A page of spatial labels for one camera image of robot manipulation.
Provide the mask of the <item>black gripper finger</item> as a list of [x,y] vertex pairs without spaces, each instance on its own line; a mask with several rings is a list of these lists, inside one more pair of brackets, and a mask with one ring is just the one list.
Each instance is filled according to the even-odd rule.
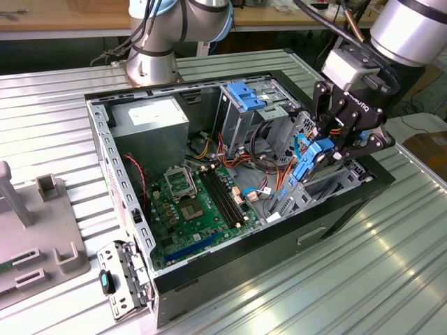
[[325,80],[315,83],[313,91],[312,120],[314,121],[314,139],[319,140],[327,136],[328,117],[332,85]]
[[387,117],[382,117],[377,126],[367,128],[367,139],[364,144],[355,144],[364,129],[360,130],[361,117],[352,112],[341,128],[331,158],[335,160],[347,160],[367,156],[375,152],[392,147],[395,139],[385,129]]

